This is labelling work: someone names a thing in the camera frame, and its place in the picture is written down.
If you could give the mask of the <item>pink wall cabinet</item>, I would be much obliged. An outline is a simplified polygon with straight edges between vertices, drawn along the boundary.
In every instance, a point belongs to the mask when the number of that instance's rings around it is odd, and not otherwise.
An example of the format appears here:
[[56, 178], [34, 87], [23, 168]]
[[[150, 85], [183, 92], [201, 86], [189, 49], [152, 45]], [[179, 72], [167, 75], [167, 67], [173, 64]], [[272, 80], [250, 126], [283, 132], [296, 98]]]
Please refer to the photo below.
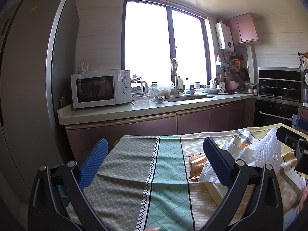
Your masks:
[[223, 24], [231, 30], [233, 44], [247, 44], [259, 40], [254, 16], [251, 13], [242, 14], [228, 20]]

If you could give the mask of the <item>patterned green beige tablecloth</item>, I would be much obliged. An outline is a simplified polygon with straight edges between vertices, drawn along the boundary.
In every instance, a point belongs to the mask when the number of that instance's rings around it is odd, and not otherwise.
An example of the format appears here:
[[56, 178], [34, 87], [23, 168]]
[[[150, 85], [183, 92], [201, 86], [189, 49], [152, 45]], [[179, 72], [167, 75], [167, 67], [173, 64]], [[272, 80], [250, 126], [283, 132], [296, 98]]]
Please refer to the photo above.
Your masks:
[[174, 136], [124, 136], [84, 193], [111, 230], [200, 230], [217, 209], [206, 184], [190, 181], [189, 157], [206, 137], [223, 146], [263, 139], [272, 126]]

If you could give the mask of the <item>white paper cup blue dots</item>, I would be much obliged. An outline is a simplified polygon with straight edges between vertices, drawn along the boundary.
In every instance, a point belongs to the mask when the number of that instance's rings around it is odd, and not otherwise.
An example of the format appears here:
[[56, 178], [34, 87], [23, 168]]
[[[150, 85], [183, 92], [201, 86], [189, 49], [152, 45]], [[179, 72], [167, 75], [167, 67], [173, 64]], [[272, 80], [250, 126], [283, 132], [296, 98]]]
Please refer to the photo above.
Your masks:
[[243, 144], [242, 139], [239, 136], [233, 136], [229, 141], [229, 144], [234, 144], [235, 146], [238, 146], [240, 148], [246, 148], [248, 144]]

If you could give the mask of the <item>small patterned ceramic bowl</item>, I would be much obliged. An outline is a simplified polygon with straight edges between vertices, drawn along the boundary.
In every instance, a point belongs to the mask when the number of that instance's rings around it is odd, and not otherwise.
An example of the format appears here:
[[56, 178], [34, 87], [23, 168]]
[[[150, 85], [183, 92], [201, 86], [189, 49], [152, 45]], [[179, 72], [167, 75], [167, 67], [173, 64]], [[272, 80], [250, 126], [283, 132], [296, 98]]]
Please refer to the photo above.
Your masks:
[[157, 96], [154, 98], [154, 102], [156, 103], [163, 103], [165, 101], [166, 97], [165, 96]]

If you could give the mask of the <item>white microwave oven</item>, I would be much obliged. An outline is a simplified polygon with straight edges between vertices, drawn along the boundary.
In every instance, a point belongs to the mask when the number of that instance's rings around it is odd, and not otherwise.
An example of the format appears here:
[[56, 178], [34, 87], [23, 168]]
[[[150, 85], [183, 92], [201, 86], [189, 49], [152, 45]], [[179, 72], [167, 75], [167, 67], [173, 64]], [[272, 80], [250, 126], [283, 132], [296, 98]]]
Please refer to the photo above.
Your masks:
[[131, 72], [101, 70], [71, 75], [74, 109], [130, 103]]

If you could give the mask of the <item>chrome sink faucet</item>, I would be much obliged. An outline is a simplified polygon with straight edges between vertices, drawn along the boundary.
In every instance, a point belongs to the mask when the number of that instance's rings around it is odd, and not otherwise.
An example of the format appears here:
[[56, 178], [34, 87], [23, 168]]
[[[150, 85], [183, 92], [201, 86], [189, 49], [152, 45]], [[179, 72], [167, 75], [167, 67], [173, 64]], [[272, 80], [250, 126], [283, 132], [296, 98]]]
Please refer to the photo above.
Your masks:
[[179, 92], [183, 92], [183, 89], [178, 88], [178, 76], [177, 76], [178, 62], [176, 58], [171, 60], [171, 81], [174, 83], [174, 95], [178, 96]]

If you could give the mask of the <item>hanging black frying pan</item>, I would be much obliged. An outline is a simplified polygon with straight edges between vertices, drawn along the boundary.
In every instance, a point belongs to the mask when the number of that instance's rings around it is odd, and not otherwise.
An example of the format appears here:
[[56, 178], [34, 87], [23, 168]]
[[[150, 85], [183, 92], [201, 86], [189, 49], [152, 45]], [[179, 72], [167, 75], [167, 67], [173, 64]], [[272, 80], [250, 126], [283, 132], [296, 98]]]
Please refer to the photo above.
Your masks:
[[244, 82], [248, 82], [249, 80], [249, 72], [247, 71], [245, 65], [244, 65], [244, 61], [241, 59], [240, 60], [240, 72], [239, 72], [240, 78], [244, 81]]

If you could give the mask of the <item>white paper towel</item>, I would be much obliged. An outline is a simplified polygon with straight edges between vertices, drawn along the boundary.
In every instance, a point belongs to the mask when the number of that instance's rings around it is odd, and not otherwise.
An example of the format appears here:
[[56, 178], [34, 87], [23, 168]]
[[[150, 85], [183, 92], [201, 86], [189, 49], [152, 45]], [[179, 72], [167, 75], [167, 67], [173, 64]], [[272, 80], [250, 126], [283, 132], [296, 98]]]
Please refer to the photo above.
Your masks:
[[[237, 159], [242, 159], [246, 164], [248, 165], [254, 165], [256, 159], [253, 158], [254, 156], [254, 148], [249, 145], [245, 148], [241, 148], [239, 146], [236, 146], [233, 143], [226, 142], [219, 146], [220, 149], [228, 151], [232, 157]], [[209, 160], [206, 161], [202, 172], [200, 173], [198, 182], [204, 182], [204, 183], [221, 183], [218, 179], [218, 176], [216, 175], [215, 171], [213, 170], [212, 165], [210, 164]]]

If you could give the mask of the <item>gold foil snack wrapper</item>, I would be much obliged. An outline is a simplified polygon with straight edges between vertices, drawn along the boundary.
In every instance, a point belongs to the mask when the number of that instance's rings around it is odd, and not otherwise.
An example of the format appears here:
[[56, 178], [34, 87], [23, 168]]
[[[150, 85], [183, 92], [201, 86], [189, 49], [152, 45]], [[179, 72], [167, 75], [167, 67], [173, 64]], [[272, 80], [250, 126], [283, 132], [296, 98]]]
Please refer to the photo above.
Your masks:
[[205, 153], [198, 153], [188, 157], [191, 166], [189, 181], [196, 182], [203, 170], [203, 167], [207, 161]]

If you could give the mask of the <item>white wall water heater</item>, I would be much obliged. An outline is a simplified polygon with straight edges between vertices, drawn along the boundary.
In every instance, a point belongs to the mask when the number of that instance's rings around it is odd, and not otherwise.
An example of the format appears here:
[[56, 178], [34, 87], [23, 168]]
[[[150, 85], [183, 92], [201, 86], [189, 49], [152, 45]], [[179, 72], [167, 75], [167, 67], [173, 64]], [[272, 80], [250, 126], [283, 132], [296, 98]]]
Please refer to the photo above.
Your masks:
[[215, 24], [219, 49], [224, 52], [234, 53], [233, 39], [230, 28], [222, 22]]

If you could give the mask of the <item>purple lower kitchen cabinets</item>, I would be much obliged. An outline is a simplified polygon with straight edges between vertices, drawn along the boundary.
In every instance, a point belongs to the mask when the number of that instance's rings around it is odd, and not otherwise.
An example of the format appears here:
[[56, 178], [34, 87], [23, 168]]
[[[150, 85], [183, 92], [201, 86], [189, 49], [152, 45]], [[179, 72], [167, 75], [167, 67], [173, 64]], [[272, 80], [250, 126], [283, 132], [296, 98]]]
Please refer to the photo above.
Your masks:
[[251, 127], [254, 99], [244, 99], [170, 114], [68, 126], [66, 132], [73, 154], [79, 158], [104, 138], [112, 149], [124, 135], [168, 136], [215, 132]]

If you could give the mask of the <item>grey refrigerator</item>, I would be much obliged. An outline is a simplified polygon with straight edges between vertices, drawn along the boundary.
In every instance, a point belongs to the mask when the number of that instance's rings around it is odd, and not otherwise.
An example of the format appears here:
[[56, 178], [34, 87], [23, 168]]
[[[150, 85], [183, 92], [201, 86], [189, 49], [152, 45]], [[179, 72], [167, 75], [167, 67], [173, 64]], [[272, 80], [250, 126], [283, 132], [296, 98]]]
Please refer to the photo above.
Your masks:
[[75, 0], [21, 0], [1, 16], [1, 171], [28, 201], [40, 165], [73, 157], [57, 112], [72, 103]]

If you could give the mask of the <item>white foam fruit net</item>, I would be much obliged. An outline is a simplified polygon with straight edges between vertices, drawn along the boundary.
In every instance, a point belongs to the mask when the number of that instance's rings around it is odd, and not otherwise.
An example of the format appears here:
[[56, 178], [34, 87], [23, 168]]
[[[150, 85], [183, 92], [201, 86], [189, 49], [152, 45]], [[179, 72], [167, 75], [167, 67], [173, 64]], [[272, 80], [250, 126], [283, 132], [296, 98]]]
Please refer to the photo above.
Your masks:
[[249, 166], [264, 167], [266, 164], [270, 164], [275, 174], [278, 174], [284, 160], [281, 154], [281, 143], [278, 141], [276, 133], [277, 130], [271, 128], [263, 139], [248, 146], [252, 151]]

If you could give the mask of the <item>black range hood stove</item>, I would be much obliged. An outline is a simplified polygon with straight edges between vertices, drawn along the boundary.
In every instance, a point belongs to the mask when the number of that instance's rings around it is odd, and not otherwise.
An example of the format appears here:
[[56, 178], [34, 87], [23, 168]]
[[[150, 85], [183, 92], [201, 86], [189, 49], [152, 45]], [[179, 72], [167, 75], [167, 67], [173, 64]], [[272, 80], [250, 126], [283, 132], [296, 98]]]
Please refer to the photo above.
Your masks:
[[259, 94], [288, 101], [301, 101], [301, 72], [290, 67], [259, 67]]

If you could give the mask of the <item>glass electric kettle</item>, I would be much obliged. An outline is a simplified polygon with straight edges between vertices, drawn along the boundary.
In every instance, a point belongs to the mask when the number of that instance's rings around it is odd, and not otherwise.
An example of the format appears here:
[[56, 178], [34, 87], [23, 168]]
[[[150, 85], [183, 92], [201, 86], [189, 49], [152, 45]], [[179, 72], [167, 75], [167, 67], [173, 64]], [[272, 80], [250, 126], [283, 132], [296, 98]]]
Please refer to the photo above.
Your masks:
[[148, 93], [148, 84], [142, 80], [142, 77], [137, 77], [136, 74], [131, 78], [131, 94], [144, 95]]

